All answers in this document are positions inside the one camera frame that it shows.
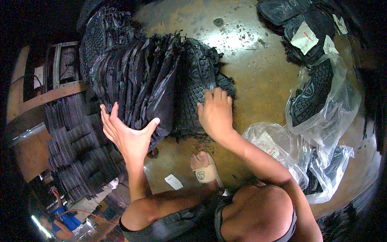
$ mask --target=foot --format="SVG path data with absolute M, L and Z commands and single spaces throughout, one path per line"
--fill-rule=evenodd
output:
M 201 151 L 199 153 L 199 155 L 200 155 L 202 160 L 199 160 L 195 154 L 192 154 L 192 156 L 191 156 L 191 169 L 192 170 L 199 169 L 199 168 L 206 167 L 206 166 L 210 165 L 210 162 L 208 161 L 207 154 L 204 151 Z M 218 185 L 216 180 L 213 180 L 213 181 L 208 182 L 208 183 L 204 183 L 203 185 L 208 187 L 212 191 L 219 191 L 220 190 L 219 185 Z

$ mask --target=blue shirt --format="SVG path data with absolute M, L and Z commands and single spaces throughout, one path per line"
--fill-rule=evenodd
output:
M 63 205 L 63 206 L 55 209 L 54 211 L 52 211 L 52 213 L 58 216 L 59 214 L 64 213 L 67 210 L 68 210 L 67 206 Z M 76 217 L 69 217 L 68 213 L 65 213 L 62 216 L 60 216 L 59 222 L 64 224 L 70 231 L 73 231 L 79 225 L 82 224 Z M 56 226 L 52 221 L 51 221 L 51 226 L 52 226 L 52 230 L 54 233 L 56 233 L 60 230 L 60 228 L 58 226 Z

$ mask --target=concrete floor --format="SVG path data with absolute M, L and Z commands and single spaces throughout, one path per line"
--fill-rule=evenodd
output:
M 135 16 L 144 24 L 148 36 L 182 29 L 182 36 L 201 40 L 224 53 L 222 72 L 235 79 L 234 129 L 239 133 L 256 122 L 285 125 L 284 108 L 289 91 L 300 83 L 300 67 L 286 61 L 281 37 L 258 20 L 256 3 L 254 0 L 159 1 L 142 7 Z M 222 25 L 217 24 L 220 27 L 214 24 L 217 18 L 223 20 Z M 334 42 L 347 65 L 347 79 L 361 92 L 348 37 L 337 34 Z M 376 179 L 380 154 L 376 152 L 373 124 L 368 125 L 364 140 L 363 126 L 362 106 L 339 142 L 353 147 L 356 158 L 350 158 L 331 201 L 311 206 L 316 219 L 345 206 Z M 191 154 L 201 150 L 212 155 L 226 187 L 236 189 L 252 176 L 238 157 L 212 140 L 189 138 L 177 144 L 174 139 L 167 138 L 158 149 L 157 159 L 146 158 L 145 161 L 153 193 L 173 190 L 164 180 L 169 174 L 177 177 L 184 187 L 198 186 L 189 159 Z

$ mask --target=worker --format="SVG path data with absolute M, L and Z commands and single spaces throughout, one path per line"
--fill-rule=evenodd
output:
M 57 198 L 58 207 L 52 211 L 51 215 L 47 212 L 40 214 L 40 223 L 43 227 L 51 231 L 56 238 L 65 240 L 73 237 L 72 231 L 75 230 L 81 222 L 74 216 L 70 216 L 69 213 L 58 216 L 59 214 L 67 211 L 67 206 L 63 205 L 62 199 L 58 193 L 58 190 L 54 187 L 52 192 Z
M 221 182 L 212 158 L 201 151 L 190 166 L 202 187 L 151 194 L 144 158 L 160 119 L 132 130 L 101 105 L 103 131 L 125 159 L 131 203 L 120 219 L 125 238 L 136 241 L 322 241 L 302 190 L 277 160 L 246 141 L 232 127 L 232 99 L 215 88 L 198 103 L 199 121 L 218 144 L 238 155 L 259 180 L 233 196 L 219 196 Z

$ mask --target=clear plastic bag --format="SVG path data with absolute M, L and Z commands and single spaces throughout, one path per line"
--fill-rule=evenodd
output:
M 361 103 L 359 92 L 346 81 L 347 69 L 339 55 L 331 53 L 323 55 L 316 65 L 328 58 L 334 76 L 331 90 L 322 110 L 307 121 L 293 127 L 289 110 L 295 90 L 291 90 L 290 98 L 285 107 L 285 118 L 289 130 L 293 134 L 300 134 L 316 147 L 318 161 L 322 169 L 329 166 L 340 137 L 354 120 Z
M 242 136 L 281 162 L 301 189 L 308 186 L 307 168 L 312 155 L 312 147 L 300 135 L 292 134 L 279 124 L 252 124 Z
M 306 195 L 309 204 L 325 203 L 332 198 L 344 176 L 350 157 L 354 157 L 352 147 L 338 146 L 334 150 L 330 165 L 322 168 L 316 149 L 313 150 L 309 169 L 317 177 L 323 192 Z

